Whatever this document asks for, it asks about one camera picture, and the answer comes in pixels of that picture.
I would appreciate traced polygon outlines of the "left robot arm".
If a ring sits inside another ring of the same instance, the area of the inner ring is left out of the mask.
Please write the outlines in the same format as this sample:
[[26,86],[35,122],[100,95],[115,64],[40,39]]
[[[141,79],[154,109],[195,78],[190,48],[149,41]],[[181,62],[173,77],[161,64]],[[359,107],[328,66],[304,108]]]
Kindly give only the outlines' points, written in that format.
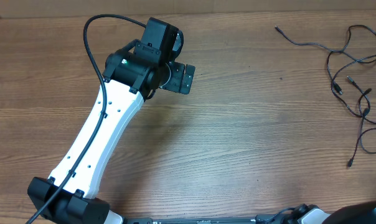
[[186,95],[195,67],[176,62],[184,45],[177,27],[156,18],[140,39],[110,54],[97,71],[96,102],[64,158],[48,178],[32,179],[27,193],[35,215],[54,223],[124,223],[97,196],[120,137],[143,103],[158,89]]

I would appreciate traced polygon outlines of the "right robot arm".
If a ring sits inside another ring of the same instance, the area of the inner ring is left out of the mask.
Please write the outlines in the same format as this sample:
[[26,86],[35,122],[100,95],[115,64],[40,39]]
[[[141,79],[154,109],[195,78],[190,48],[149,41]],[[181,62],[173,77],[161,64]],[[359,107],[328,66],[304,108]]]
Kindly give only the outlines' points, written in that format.
[[326,213],[316,205],[302,204],[282,219],[289,224],[376,224],[376,201],[343,207]]

